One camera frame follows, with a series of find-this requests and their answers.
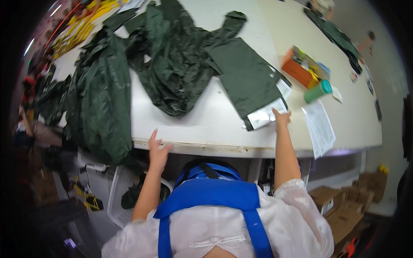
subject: green tumbler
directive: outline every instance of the green tumbler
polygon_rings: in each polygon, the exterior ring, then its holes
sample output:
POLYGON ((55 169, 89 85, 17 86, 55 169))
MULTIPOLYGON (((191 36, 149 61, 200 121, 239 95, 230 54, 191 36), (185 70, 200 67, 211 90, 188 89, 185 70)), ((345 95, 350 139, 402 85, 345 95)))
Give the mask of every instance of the green tumbler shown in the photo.
POLYGON ((304 100, 307 103, 311 103, 319 97, 323 96, 324 94, 329 93, 331 93, 330 83, 328 82, 328 80, 322 80, 317 86, 304 93, 304 100))

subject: stack of yellow clothing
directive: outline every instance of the stack of yellow clothing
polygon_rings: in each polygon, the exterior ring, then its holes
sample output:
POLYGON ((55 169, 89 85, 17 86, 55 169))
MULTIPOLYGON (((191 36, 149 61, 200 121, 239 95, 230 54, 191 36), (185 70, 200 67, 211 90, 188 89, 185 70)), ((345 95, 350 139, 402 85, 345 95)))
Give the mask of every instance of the stack of yellow clothing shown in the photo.
MULTIPOLYGON (((119 3, 113 0, 105 0, 102 1, 101 4, 102 6, 92 18, 85 17, 80 21, 76 21, 75 16, 72 17, 68 23, 68 28, 60 33, 52 44, 52 49, 55 51, 55 55, 53 56, 54 59, 66 54, 68 51, 87 39, 95 26, 92 21, 106 14, 113 8, 119 7, 119 3)), ((88 9, 93 8, 95 5, 96 3, 93 1, 90 5, 88 5, 88 9)))

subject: blue harness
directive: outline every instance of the blue harness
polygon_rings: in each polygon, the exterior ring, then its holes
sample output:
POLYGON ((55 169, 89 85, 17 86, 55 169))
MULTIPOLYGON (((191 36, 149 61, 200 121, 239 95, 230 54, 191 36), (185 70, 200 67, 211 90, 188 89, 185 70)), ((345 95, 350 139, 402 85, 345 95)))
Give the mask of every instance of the blue harness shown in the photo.
POLYGON ((169 216, 179 210, 199 205, 225 206, 242 210, 257 258, 273 258, 270 242, 256 211, 260 208, 257 186, 242 180, 233 169, 202 163, 192 168, 180 184, 181 175, 171 195, 159 204, 154 218, 160 219, 158 257, 171 258, 169 216))

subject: table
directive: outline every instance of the table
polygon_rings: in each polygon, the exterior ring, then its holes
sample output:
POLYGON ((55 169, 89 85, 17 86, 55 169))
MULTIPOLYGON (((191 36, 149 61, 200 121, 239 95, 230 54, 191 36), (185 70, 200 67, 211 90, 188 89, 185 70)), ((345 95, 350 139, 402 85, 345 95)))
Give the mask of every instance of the table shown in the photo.
MULTIPOLYGON (((375 96, 365 82, 364 73, 352 83, 347 56, 307 18, 303 6, 292 0, 181 0, 197 26, 214 30, 221 26, 225 13, 236 10, 246 14, 248 22, 239 36, 259 55, 281 71, 280 63, 287 50, 295 45, 314 60, 331 70, 331 85, 339 89, 343 104, 331 95, 321 101, 330 118, 336 141, 329 155, 360 151, 382 144, 381 124, 375 110, 375 96)), ((93 29, 114 11, 95 20, 93 29)), ((55 78, 63 80, 74 72, 79 47, 57 61, 55 78)), ((298 157, 313 155, 310 134, 301 110, 306 105, 304 86, 281 71, 292 83, 287 104, 292 111, 289 131, 298 157)), ((171 152, 203 156, 237 158, 273 158, 275 155, 275 124, 248 132, 220 80, 213 77, 198 99, 194 109, 184 117, 170 117, 146 94, 137 74, 131 74, 131 131, 135 148, 147 149, 155 128, 164 143, 172 143, 171 152)))

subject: teal lid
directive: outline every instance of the teal lid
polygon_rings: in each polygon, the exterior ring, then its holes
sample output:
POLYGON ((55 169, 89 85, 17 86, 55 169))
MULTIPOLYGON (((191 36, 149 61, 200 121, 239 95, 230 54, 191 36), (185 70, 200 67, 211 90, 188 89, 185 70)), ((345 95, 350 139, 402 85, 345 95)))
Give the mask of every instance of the teal lid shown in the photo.
POLYGON ((320 87, 321 87, 321 90, 324 92, 324 94, 328 94, 332 92, 331 85, 328 82, 328 80, 322 80, 320 82, 320 87))

